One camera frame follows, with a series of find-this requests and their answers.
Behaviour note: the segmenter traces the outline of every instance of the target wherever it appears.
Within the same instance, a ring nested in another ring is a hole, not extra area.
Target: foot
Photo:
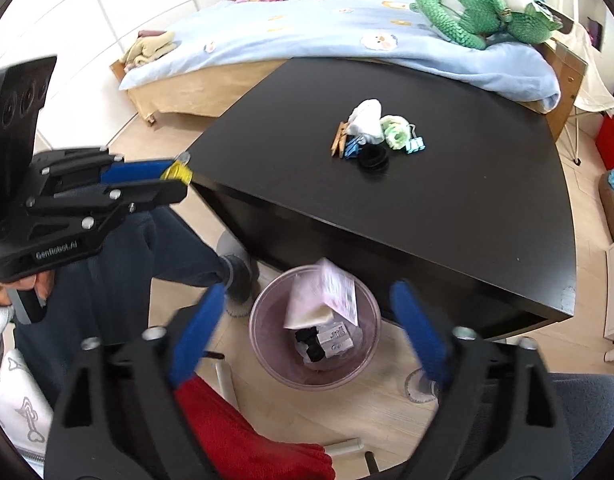
[[[258,280],[258,266],[231,233],[225,231],[216,247],[216,253],[229,267],[225,283],[225,310],[231,317],[245,317],[251,312]]]

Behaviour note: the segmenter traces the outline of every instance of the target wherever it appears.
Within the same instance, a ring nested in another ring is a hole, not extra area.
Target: blue gripper pad
[[[213,330],[223,315],[225,286],[213,285],[199,301],[201,307],[189,322],[173,351],[169,369],[169,384],[177,388],[194,375]]]
[[[443,327],[434,327],[406,282],[394,283],[389,290],[389,298],[391,309],[407,333],[423,370],[431,380],[447,385],[451,379],[451,347],[446,338],[437,332]]]
[[[138,162],[116,162],[100,175],[101,184],[155,180],[174,163],[173,160],[140,160]]]

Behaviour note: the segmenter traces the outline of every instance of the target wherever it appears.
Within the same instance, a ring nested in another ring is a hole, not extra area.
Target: trash bin
[[[297,390],[330,390],[355,378],[369,364],[381,331],[381,313],[374,296],[359,279],[356,284],[358,326],[363,331],[359,348],[340,367],[310,370],[296,351],[293,331],[283,327],[293,280],[303,273],[319,272],[316,265],[296,267],[278,276],[258,296],[249,318],[249,339],[258,361],[276,380]]]

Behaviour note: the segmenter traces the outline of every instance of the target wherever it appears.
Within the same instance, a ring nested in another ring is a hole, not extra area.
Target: pile of small items
[[[359,348],[356,285],[327,260],[319,272],[299,274],[292,284],[284,327],[293,331],[296,351],[306,367],[332,370]]]
[[[381,113],[382,105],[377,99],[360,103],[348,121],[338,125],[331,156],[338,153],[340,158],[357,158],[361,169],[379,173],[389,165],[383,141],[395,151],[415,153],[425,149],[422,137],[416,136],[414,124],[400,116],[381,117]]]

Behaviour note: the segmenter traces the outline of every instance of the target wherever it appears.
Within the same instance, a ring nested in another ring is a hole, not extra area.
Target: wooden clothespin
[[[334,137],[334,142],[331,144],[331,156],[336,155],[336,152],[339,152],[338,155],[340,158],[343,158],[345,154],[345,142],[347,140],[347,126],[349,123],[340,123],[338,125],[338,131],[336,132],[336,137]]]

